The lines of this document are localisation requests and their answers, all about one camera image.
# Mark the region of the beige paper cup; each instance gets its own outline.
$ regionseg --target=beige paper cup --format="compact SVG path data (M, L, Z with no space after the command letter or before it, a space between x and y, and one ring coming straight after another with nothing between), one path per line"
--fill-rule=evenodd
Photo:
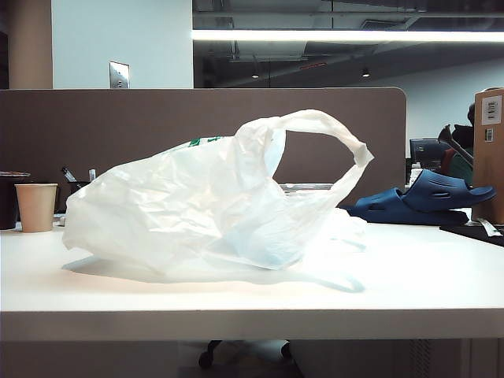
M17 201L23 232L53 229L57 183L17 183Z

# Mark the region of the blue slipper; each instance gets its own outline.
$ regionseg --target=blue slipper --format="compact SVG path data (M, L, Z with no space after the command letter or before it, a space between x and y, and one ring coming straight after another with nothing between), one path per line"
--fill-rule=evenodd
M444 210L423 213L409 207L397 187L378 195L360 198L355 206L341 206L352 217L373 223L456 225L468 221L462 211Z
M402 201L411 209L427 213L471 207L478 202L487 201L495 194L493 187L470 189L463 179L443 176L424 169L402 196Z

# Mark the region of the cardboard box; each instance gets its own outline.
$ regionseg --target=cardboard box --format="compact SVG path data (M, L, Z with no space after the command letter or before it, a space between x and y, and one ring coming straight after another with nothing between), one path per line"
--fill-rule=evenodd
M472 207L472 218L504 224L504 89L476 94L474 114L474 166L472 185L491 185L497 195Z

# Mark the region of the light switch plate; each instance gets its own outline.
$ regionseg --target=light switch plate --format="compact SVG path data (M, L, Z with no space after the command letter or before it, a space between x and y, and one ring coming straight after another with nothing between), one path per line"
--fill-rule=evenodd
M129 88L129 65L109 61L109 77L111 88Z

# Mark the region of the barcode label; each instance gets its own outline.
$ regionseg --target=barcode label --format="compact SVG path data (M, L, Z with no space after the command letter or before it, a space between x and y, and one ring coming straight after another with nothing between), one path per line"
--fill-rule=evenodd
M481 103L481 124L500 124L502 119L502 96L486 97Z
M493 141L494 141L494 129L485 128L485 142L493 142Z

